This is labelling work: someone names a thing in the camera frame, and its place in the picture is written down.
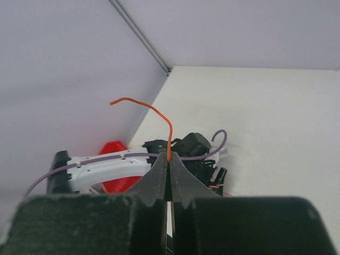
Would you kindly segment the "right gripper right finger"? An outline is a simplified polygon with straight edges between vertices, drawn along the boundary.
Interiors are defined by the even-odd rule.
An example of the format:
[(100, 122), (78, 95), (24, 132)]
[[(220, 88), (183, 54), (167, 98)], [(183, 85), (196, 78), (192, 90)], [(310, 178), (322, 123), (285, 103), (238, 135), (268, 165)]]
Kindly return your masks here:
[(301, 197), (221, 197), (168, 164), (175, 254), (336, 254), (322, 218)]

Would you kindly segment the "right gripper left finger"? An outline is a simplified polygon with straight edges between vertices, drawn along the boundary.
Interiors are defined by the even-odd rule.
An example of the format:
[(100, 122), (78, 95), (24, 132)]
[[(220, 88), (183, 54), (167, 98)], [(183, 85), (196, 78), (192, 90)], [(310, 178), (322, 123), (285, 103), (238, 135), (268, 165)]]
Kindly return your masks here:
[(165, 254), (166, 155), (122, 194), (51, 194), (23, 200), (1, 254)]

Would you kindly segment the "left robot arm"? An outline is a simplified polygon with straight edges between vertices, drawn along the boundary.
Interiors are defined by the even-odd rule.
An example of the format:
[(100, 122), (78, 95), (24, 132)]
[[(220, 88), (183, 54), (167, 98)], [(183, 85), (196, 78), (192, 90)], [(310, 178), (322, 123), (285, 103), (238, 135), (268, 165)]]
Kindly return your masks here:
[[(217, 164), (225, 145), (208, 141), (200, 133), (189, 133), (174, 139), (172, 151), (186, 169), (218, 195), (223, 194), (227, 169)], [(55, 154), (52, 174), (47, 177), (47, 193), (122, 193), (151, 170), (167, 141), (146, 141), (128, 149), (119, 141), (106, 143), (100, 153), (90, 157), (70, 157), (66, 150)]]

